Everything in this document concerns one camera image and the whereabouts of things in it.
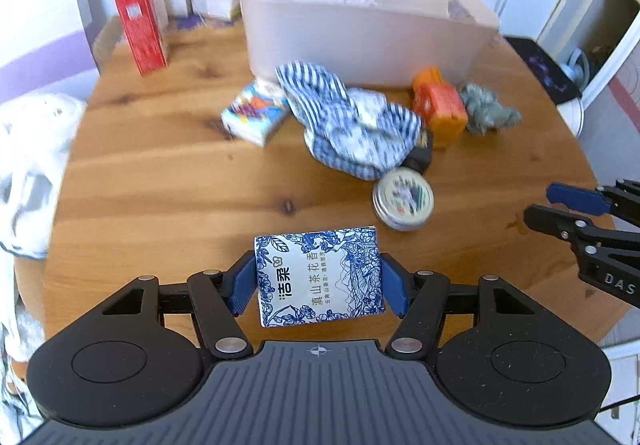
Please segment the blue white tissue pack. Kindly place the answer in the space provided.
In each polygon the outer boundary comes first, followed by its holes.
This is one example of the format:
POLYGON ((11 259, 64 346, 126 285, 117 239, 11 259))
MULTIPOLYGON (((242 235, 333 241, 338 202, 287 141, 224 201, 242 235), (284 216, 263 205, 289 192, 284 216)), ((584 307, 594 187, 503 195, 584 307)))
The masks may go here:
POLYGON ((260 324, 343 321, 385 311, 373 226, 254 239, 260 324))

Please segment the round metal tin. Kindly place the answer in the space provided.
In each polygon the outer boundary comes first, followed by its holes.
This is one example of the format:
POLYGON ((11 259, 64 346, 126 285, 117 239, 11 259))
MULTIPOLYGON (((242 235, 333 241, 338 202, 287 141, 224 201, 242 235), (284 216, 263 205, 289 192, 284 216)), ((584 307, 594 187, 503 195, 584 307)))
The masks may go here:
POLYGON ((387 226, 396 231, 415 231, 431 217, 435 198, 432 187, 420 173, 398 168, 374 185, 372 204, 387 226))

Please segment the blue headphones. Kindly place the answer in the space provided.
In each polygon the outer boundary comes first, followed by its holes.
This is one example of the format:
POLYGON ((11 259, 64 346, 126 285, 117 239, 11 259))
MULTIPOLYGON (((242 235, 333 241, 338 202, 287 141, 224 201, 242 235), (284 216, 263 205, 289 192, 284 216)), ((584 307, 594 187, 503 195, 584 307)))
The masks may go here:
POLYGON ((568 61, 561 65, 561 69, 579 91, 582 92, 590 81, 590 63, 585 52, 579 48, 574 49, 568 61))

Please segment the green striped scrunchie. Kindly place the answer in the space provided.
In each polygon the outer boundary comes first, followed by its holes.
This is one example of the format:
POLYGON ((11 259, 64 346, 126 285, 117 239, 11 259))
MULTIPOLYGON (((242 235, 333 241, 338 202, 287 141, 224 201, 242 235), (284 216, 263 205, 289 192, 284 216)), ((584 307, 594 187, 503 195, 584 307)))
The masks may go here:
POLYGON ((500 104, 498 95, 476 83, 466 83, 459 95, 468 116, 466 128, 476 135, 518 126, 522 115, 513 107, 500 104))

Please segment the black gold small box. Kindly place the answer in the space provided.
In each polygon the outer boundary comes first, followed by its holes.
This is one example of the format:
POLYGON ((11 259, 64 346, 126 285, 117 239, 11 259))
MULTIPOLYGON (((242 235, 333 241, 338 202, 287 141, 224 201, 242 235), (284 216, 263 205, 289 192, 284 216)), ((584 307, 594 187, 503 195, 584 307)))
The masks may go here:
POLYGON ((402 161, 404 168, 416 171, 424 176, 426 170, 431 165, 433 158, 433 133, 430 130, 422 129, 416 145, 410 150, 407 157, 402 161))

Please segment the orange plastic bottle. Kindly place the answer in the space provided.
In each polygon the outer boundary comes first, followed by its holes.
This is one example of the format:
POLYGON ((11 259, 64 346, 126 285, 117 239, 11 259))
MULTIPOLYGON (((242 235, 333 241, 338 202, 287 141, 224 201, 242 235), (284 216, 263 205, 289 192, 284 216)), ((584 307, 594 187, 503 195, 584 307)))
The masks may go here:
POLYGON ((435 66, 414 76, 412 90, 412 110, 433 133, 434 147, 446 148, 457 142, 469 121, 458 90, 435 66))

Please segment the blue checked fabric scrunchie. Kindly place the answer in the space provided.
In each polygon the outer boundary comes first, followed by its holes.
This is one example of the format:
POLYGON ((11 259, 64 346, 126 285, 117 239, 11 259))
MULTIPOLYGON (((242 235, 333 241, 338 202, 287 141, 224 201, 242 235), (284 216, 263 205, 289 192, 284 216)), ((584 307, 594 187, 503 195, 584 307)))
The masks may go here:
POLYGON ((375 181, 398 168, 420 138, 416 113, 383 93, 345 87, 322 66, 286 63, 276 75, 309 153, 331 169, 375 181))

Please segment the colourful small tissue pack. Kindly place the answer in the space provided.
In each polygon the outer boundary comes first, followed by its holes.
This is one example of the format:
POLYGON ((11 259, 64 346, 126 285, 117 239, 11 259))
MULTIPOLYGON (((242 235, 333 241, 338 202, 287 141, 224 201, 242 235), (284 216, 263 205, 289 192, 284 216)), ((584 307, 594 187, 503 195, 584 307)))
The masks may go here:
POLYGON ((220 119, 231 135, 264 147, 290 113, 282 88, 257 78, 236 95, 220 119))

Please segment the white wardrobe shelf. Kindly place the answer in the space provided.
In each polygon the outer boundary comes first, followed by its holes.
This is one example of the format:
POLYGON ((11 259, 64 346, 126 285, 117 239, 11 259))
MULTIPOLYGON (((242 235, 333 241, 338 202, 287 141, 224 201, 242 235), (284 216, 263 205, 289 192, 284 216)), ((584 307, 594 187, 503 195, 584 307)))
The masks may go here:
POLYGON ((639 42, 639 0, 560 0, 538 37, 559 64, 580 49, 593 67, 582 91, 589 107, 639 42))

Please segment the lilac bed headboard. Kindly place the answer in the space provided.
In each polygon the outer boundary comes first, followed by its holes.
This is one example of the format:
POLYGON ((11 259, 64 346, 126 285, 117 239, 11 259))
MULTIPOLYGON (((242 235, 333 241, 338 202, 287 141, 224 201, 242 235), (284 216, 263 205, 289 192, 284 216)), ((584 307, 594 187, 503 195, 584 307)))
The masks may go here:
POLYGON ((36 92, 85 101, 99 70, 88 0, 1 0, 1 99, 36 92))

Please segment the beige plastic storage basket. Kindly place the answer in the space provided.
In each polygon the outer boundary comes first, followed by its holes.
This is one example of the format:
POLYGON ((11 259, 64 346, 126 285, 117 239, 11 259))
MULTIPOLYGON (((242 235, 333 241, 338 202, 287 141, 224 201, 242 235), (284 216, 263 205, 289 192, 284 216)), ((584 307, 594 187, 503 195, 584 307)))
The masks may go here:
POLYGON ((240 1, 250 71, 264 79, 301 61, 350 86, 406 88, 430 66, 460 83, 500 26, 482 0, 240 1))

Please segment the red white carton box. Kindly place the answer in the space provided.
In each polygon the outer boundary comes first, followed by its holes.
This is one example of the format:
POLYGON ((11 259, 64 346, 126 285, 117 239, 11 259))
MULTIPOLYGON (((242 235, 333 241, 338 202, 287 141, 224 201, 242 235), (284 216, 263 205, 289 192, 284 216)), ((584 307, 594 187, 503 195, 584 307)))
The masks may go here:
POLYGON ((153 0, 114 0, 122 31, 141 75, 165 68, 168 57, 153 0))

